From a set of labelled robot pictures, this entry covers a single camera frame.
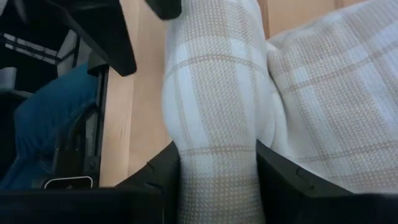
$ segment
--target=beige check pattern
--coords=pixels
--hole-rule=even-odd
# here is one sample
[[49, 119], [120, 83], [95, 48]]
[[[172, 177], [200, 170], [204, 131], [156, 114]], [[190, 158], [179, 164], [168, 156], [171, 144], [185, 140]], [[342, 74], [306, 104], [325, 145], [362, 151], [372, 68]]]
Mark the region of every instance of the beige check pattern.
[[163, 92], [179, 223], [264, 223], [256, 139], [354, 192], [398, 192], [398, 0], [269, 41], [256, 0], [182, 2]]

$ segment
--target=blue jeans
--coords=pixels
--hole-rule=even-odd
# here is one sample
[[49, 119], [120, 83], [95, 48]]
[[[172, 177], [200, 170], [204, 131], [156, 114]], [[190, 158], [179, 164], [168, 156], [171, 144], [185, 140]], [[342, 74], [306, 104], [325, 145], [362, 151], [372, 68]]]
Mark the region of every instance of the blue jeans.
[[16, 159], [0, 182], [0, 190], [30, 189], [50, 172], [55, 140], [96, 100], [97, 78], [87, 64], [50, 82], [25, 100], [14, 114]]

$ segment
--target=light wood surface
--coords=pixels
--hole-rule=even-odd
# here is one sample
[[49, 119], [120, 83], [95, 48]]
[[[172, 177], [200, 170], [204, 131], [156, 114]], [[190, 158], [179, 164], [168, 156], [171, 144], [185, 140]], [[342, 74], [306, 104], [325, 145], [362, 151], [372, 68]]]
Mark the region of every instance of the light wood surface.
[[[266, 37], [363, 0], [258, 0]], [[169, 142], [162, 119], [164, 37], [167, 24], [144, 0], [120, 0], [137, 73], [109, 71], [100, 186], [114, 186], [137, 172]]]
[[169, 142], [162, 119], [167, 24], [141, 0], [121, 0], [137, 72], [109, 70], [100, 186], [114, 186], [142, 168]]

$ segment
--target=gray object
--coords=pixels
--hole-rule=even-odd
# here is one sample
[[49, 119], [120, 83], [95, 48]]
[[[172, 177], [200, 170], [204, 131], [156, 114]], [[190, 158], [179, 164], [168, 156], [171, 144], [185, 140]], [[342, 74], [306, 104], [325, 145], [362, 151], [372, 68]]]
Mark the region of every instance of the gray object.
[[0, 70], [0, 89], [13, 90], [17, 78], [17, 69], [7, 67]]
[[90, 56], [88, 56], [87, 73], [90, 75], [96, 75], [104, 68], [109, 65], [94, 51], [91, 51]]

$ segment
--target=denim leg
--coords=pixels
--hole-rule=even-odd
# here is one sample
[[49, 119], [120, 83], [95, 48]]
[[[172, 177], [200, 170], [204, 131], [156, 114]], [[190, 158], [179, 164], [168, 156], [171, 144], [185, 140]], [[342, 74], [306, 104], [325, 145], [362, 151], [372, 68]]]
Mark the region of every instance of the denim leg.
[[38, 162], [39, 154], [51, 156], [60, 131], [67, 131], [65, 129], [72, 121], [88, 105], [95, 102], [97, 78], [86, 71], [87, 64], [74, 68], [41, 88], [18, 107], [14, 114], [17, 158], [0, 183], [0, 189], [30, 188], [12, 186], [13, 180], [19, 179], [18, 175], [26, 176], [21, 174], [23, 170], [29, 170], [24, 166]]

